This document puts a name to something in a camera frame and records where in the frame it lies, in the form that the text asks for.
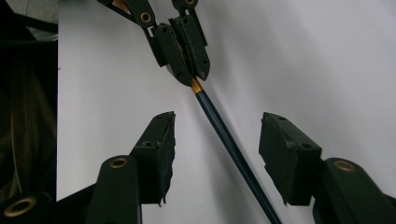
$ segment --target white background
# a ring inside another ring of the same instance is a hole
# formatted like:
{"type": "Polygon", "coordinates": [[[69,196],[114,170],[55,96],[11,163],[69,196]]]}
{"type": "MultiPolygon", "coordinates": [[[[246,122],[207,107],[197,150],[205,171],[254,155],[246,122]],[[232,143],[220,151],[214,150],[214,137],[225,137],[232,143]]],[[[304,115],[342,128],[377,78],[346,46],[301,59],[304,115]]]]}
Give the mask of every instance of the white background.
{"type": "MultiPolygon", "coordinates": [[[[150,1],[157,22],[171,1],[150,1]]],[[[96,1],[61,1],[58,199],[129,154],[152,117],[175,111],[167,204],[144,223],[269,223],[188,87],[152,56],[141,29],[96,1]]],[[[211,72],[203,83],[283,223],[314,223],[285,206],[258,153],[264,111],[364,167],[396,196],[396,2],[200,0],[211,72]]]]}

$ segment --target gold ferrule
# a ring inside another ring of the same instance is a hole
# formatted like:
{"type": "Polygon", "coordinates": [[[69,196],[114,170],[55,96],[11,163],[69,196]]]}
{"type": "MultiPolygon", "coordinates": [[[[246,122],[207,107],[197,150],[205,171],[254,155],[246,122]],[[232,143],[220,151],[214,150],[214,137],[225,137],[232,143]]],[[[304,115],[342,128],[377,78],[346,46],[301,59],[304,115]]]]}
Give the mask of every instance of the gold ferrule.
{"type": "Polygon", "coordinates": [[[191,89],[195,95],[198,94],[200,91],[204,90],[204,88],[201,86],[201,83],[199,83],[197,77],[193,77],[191,83],[192,83],[191,89]]]}

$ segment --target white wall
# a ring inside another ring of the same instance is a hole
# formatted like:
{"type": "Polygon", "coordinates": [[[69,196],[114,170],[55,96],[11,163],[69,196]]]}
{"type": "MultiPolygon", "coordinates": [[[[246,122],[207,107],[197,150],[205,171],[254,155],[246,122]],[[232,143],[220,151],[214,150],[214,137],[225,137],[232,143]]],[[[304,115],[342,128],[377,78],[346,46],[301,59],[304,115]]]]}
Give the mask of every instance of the white wall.
{"type": "MultiPolygon", "coordinates": [[[[157,22],[171,1],[151,0],[157,22]]],[[[174,110],[176,159],[167,204],[144,223],[269,223],[191,90],[152,56],[141,29],[95,1],[61,1],[58,197],[95,182],[128,154],[152,117],[174,110]]],[[[284,206],[258,153],[262,112],[290,119],[364,167],[396,196],[396,3],[200,0],[211,72],[204,83],[284,223],[314,223],[284,206]]]]}

